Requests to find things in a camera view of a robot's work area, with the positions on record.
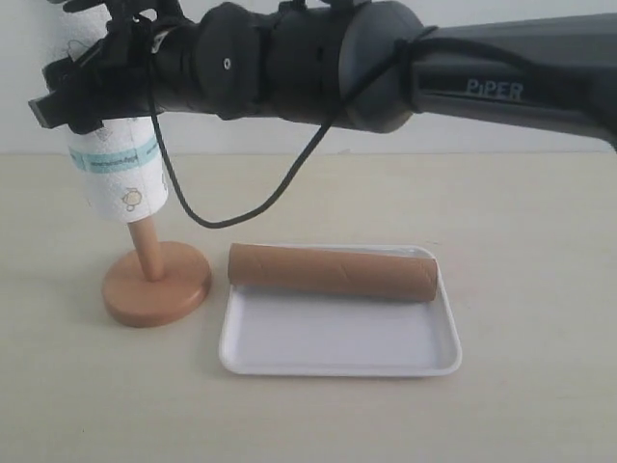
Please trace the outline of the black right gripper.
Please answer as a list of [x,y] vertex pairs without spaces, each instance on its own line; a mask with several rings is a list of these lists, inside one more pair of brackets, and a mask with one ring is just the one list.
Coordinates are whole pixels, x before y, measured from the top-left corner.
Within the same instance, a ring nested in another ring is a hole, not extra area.
[[104,7],[105,58],[92,47],[41,70],[47,94],[28,101],[39,125],[91,133],[105,121],[199,113],[202,91],[191,64],[199,26],[178,1],[48,0],[65,13]]

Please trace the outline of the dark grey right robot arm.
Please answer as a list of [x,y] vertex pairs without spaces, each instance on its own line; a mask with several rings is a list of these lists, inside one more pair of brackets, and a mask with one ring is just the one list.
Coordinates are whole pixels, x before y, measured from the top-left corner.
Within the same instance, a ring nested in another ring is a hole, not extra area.
[[421,113],[616,140],[616,16],[426,25],[398,1],[108,1],[103,35],[56,58],[29,105],[45,128],[196,113],[390,133]]

